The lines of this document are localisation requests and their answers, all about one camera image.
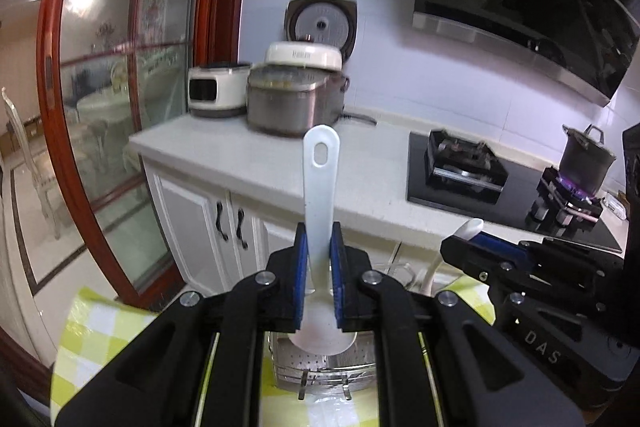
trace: gas stove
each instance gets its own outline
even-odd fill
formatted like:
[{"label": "gas stove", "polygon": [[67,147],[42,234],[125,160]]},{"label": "gas stove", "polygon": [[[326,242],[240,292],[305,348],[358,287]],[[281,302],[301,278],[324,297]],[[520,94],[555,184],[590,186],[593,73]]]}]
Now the gas stove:
[{"label": "gas stove", "polygon": [[537,190],[539,196],[531,207],[531,216],[536,221],[544,221],[551,215],[560,227],[571,224],[592,227],[600,219],[600,200],[589,197],[553,167],[542,172]]},{"label": "gas stove", "polygon": [[444,130],[432,131],[424,153],[426,183],[455,191],[472,191],[497,200],[508,173],[484,142],[471,142]]},{"label": "gas stove", "polygon": [[543,172],[517,164],[495,155],[483,142],[446,131],[410,134],[407,200],[588,247],[622,251],[599,219],[600,202],[585,198],[555,169]]}]

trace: white tiled wall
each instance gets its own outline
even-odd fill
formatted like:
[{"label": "white tiled wall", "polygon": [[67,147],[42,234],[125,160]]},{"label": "white tiled wall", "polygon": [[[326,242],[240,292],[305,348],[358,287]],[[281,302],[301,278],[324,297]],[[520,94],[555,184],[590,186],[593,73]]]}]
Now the white tiled wall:
[{"label": "white tiled wall", "polygon": [[[414,0],[356,0],[356,46],[346,65],[346,103],[435,121],[557,162],[562,124],[603,127],[620,158],[611,187],[624,184],[622,131],[640,122],[640,57],[607,108],[519,64],[462,42],[412,29]],[[289,0],[243,0],[241,60],[260,62],[284,38]]]}]

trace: black pot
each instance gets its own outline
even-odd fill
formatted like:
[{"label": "black pot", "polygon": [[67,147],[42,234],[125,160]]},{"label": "black pot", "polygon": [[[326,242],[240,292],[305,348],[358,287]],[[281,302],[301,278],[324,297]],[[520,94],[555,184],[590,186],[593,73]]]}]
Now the black pot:
[{"label": "black pot", "polygon": [[[602,129],[594,125],[588,126],[584,132],[565,125],[562,129],[568,140],[558,171],[588,195],[595,196],[616,157],[604,147]],[[589,136],[592,130],[600,133],[599,141]]]}]

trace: white rice cooker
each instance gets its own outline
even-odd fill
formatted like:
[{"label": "white rice cooker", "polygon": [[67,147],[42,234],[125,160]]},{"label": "white rice cooker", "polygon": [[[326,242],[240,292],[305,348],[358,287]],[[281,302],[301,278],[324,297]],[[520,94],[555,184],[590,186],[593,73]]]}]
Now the white rice cooker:
[{"label": "white rice cooker", "polygon": [[188,105],[194,116],[228,118],[246,113],[251,64],[216,62],[189,70]]}]

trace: white kitchen cabinet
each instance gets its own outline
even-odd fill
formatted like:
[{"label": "white kitchen cabinet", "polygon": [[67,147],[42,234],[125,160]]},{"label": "white kitchen cabinet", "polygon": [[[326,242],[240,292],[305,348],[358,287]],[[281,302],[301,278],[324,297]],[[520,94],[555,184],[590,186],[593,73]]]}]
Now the white kitchen cabinet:
[{"label": "white kitchen cabinet", "polygon": [[156,211],[183,279],[203,295],[229,291],[240,279],[227,192],[145,163]]},{"label": "white kitchen cabinet", "polygon": [[[256,264],[250,266],[264,269],[271,253],[293,246],[296,227],[300,221],[304,220],[303,216],[297,216],[292,212],[285,212],[268,204],[258,203],[235,194],[231,195],[231,201],[236,217],[240,208],[244,209],[245,221],[247,216],[251,215],[252,225],[243,227],[242,232],[243,235],[245,234],[244,230],[254,234]],[[395,241],[348,229],[342,229],[342,238],[345,245],[366,251],[369,254],[371,264],[386,265],[390,263],[398,248],[398,243]],[[247,262],[253,263],[252,256],[247,257],[250,259]]]},{"label": "white kitchen cabinet", "polygon": [[250,207],[243,204],[242,199],[236,198],[233,194],[230,195],[228,207],[229,219],[233,223],[234,254],[238,261],[238,280],[240,280],[266,266],[261,252],[264,241],[262,222]]}]

